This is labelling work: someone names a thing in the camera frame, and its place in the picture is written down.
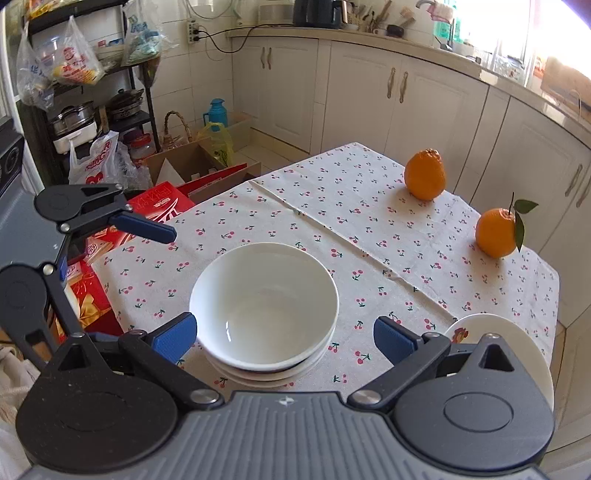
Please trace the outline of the brown cardboard box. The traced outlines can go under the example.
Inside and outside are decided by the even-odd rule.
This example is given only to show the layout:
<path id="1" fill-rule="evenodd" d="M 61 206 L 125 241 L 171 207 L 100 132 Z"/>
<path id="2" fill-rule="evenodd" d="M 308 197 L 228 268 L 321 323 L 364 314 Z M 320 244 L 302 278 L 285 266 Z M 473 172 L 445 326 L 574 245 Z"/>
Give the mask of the brown cardboard box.
<path id="1" fill-rule="evenodd" d="M 193 142 L 143 160 L 153 184 L 157 183 L 164 171 L 165 163 L 181 178 L 176 189 L 195 204 L 229 191 L 247 180 L 256 179 L 262 173 L 259 162 L 224 167 L 204 147 Z"/>

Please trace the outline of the orange fruit with leaf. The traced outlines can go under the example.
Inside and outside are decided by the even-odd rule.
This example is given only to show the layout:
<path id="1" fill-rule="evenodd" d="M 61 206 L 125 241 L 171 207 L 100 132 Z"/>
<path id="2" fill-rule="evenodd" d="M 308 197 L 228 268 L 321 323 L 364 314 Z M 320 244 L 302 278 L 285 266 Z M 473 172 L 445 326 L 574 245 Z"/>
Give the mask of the orange fruit with leaf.
<path id="1" fill-rule="evenodd" d="M 512 194 L 508 208 L 495 208 L 483 213 L 476 225 L 475 240 L 480 250 L 493 259 L 511 255 L 523 247 L 526 227 L 523 216 L 538 207 L 528 199 Z"/>

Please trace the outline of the white floral plate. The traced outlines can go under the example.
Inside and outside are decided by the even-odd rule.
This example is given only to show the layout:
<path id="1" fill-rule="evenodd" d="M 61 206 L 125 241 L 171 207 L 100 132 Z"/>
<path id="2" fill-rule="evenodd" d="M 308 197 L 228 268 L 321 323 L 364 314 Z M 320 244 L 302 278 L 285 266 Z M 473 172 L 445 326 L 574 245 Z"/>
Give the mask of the white floral plate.
<path id="1" fill-rule="evenodd" d="M 456 321 L 445 335 L 453 343 L 476 344 L 486 333 L 503 337 L 554 410 L 554 386 L 548 365 L 541 350 L 518 325 L 494 314 L 471 314 Z"/>

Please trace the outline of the bumpy orange fruit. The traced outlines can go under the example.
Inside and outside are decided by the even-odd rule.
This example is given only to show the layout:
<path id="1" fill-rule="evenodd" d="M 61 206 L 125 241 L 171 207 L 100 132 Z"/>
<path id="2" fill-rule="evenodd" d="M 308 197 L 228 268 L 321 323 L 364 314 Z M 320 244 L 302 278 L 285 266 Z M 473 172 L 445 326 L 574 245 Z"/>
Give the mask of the bumpy orange fruit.
<path id="1" fill-rule="evenodd" d="M 437 150 L 422 150 L 407 162 L 405 184 L 415 198 L 432 201 L 445 190 L 446 183 L 444 164 Z"/>

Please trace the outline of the wooden cutting board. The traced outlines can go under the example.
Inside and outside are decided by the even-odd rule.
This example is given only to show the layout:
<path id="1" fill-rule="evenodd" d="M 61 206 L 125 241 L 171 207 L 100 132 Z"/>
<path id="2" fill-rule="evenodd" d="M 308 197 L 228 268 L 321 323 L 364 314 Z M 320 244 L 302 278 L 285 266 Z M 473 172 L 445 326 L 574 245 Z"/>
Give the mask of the wooden cutting board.
<path id="1" fill-rule="evenodd" d="M 590 79 L 578 70 L 563 65 L 554 57 L 546 61 L 541 89 L 572 103 L 576 108 L 590 109 Z"/>

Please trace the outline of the black air fryer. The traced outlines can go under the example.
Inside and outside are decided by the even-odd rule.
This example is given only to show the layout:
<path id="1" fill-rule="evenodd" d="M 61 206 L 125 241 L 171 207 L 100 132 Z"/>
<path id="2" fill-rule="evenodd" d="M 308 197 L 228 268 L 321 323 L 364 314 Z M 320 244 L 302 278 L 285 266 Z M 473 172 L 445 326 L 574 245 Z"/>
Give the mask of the black air fryer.
<path id="1" fill-rule="evenodd" d="M 348 23 L 346 1 L 295 0 L 293 23 L 297 27 L 339 29 Z"/>

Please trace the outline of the red cardboard box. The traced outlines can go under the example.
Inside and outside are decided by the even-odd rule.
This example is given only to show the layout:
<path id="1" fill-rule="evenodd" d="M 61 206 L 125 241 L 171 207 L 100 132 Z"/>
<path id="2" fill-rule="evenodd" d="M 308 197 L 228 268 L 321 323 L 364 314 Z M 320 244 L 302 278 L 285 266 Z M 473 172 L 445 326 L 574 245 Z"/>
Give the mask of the red cardboard box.
<path id="1" fill-rule="evenodd" d="M 169 182 L 133 192 L 128 203 L 135 213 L 162 224 L 194 206 L 192 200 Z M 86 332 L 112 336 L 123 333 L 119 324 L 121 314 L 113 309 L 110 299 L 115 293 L 132 299 L 137 289 L 127 284 L 117 288 L 107 274 L 113 273 L 123 282 L 129 280 L 133 266 L 148 264 L 140 248 L 153 244 L 108 226 L 87 238 L 83 252 L 68 262 L 66 294 Z"/>

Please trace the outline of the cherry print tablecloth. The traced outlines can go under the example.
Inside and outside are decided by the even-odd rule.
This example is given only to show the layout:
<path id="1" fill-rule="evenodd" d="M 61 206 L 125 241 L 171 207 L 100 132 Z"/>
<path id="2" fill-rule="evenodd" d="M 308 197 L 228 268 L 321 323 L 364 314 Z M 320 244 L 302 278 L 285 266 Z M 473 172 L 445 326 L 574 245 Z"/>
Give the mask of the cherry print tablecloth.
<path id="1" fill-rule="evenodd" d="M 475 240 L 479 215 L 443 193 L 412 196 L 404 169 L 358 143 L 246 181 L 172 220 L 176 241 L 141 247 L 148 264 L 115 281 L 137 290 L 110 299 L 124 330 L 153 330 L 185 311 L 204 268 L 253 243 L 279 242 L 314 256 L 339 290 L 341 309 L 328 351 L 290 389 L 342 394 L 388 368 L 373 324 L 387 316 L 417 332 L 444 333 L 470 314 L 518 325 L 548 368 L 557 322 L 559 277 L 530 249 L 493 259 Z"/>

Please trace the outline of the white bowl pink flowers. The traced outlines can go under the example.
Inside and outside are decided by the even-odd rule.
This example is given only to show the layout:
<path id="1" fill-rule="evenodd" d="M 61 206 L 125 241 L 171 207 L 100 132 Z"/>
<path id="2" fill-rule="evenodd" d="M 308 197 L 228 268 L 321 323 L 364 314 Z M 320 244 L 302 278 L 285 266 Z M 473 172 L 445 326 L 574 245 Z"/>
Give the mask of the white bowl pink flowers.
<path id="1" fill-rule="evenodd" d="M 300 360 L 335 326 L 339 292 L 314 256 L 263 242 L 235 248 L 195 282 L 189 312 L 204 350 L 238 368 Z"/>

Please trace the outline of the hanging green plastic bag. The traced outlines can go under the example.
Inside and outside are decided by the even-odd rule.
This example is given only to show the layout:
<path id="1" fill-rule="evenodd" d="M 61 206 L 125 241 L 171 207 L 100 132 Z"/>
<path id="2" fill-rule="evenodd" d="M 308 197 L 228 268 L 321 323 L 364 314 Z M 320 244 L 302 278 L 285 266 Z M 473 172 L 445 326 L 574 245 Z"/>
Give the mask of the hanging green plastic bag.
<path id="1" fill-rule="evenodd" d="M 163 35 L 153 1 L 131 0 L 123 6 L 126 19 L 122 64 L 134 66 L 160 56 Z"/>

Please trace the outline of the white power strip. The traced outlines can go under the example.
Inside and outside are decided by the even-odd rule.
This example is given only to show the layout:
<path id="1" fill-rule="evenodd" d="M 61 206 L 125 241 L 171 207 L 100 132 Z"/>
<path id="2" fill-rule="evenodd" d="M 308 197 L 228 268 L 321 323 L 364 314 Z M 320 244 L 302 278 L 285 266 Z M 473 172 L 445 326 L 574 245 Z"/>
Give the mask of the white power strip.
<path id="1" fill-rule="evenodd" d="M 190 44 L 199 41 L 200 25 L 197 20 L 189 19 L 186 22 L 187 42 Z"/>

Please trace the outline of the hanging snack plastic bag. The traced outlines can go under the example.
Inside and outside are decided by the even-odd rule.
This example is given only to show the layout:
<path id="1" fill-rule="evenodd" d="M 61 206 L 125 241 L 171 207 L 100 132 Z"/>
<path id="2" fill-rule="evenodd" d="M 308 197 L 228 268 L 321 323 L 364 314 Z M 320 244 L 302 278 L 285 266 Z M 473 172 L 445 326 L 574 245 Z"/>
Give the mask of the hanging snack plastic bag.
<path id="1" fill-rule="evenodd" d="M 48 78 L 65 85 L 96 85 L 104 76 L 102 64 L 79 30 L 75 18 L 69 17 L 60 37 L 53 64 L 45 68 Z"/>

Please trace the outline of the red white plastic bag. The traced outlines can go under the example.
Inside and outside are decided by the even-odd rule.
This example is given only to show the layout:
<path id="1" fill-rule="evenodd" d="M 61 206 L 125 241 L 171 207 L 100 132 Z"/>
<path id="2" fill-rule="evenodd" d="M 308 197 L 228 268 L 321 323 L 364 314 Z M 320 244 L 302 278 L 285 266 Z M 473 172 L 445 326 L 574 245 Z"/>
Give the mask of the red white plastic bag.
<path id="1" fill-rule="evenodd" d="M 136 167 L 119 133 L 109 131 L 92 142 L 89 155 L 79 159 L 70 142 L 68 182 L 75 184 L 119 184 L 124 189 L 146 189 L 149 173 Z"/>

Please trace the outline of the yellow plastic bag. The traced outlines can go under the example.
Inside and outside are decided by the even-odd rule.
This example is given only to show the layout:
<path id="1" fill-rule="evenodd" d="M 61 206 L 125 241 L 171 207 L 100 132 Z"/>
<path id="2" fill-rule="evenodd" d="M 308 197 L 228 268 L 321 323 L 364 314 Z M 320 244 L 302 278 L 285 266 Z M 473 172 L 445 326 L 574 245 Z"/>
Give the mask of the yellow plastic bag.
<path id="1" fill-rule="evenodd" d="M 197 133 L 197 142 L 223 167 L 235 164 L 232 138 L 222 123 L 206 123 Z"/>

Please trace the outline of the wicker basket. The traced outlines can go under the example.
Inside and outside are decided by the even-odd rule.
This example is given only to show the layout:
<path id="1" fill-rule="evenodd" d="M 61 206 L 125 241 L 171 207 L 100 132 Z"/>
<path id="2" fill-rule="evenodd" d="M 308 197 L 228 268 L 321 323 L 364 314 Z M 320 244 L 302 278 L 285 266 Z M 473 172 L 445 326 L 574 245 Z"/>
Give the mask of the wicker basket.
<path id="1" fill-rule="evenodd" d="M 171 126 L 171 120 L 175 118 L 178 125 Z M 170 110 L 164 116 L 161 147 L 163 151 L 172 150 L 193 142 L 193 134 L 183 115 Z"/>

